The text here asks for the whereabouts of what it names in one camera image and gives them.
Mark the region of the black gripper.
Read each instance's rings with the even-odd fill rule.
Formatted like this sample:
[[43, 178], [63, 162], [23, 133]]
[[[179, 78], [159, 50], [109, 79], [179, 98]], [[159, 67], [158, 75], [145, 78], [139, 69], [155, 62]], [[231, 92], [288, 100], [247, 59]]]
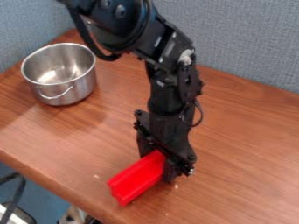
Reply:
[[193, 175], [198, 157], [189, 139], [191, 128], [179, 116], [162, 116], [138, 109], [135, 130], [139, 156], [143, 158], [155, 150], [166, 156], [163, 182], [171, 183], [183, 174]]

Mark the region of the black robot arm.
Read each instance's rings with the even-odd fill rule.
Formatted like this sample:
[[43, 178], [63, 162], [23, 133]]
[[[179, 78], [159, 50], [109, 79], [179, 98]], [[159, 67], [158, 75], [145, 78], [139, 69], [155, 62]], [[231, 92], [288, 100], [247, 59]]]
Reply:
[[151, 84], [149, 110], [135, 112], [139, 155], [166, 155], [163, 180], [190, 176], [198, 156], [190, 132], [203, 120], [203, 81], [193, 40], [159, 13], [154, 0], [57, 0], [70, 13], [79, 35], [106, 61], [133, 53]]

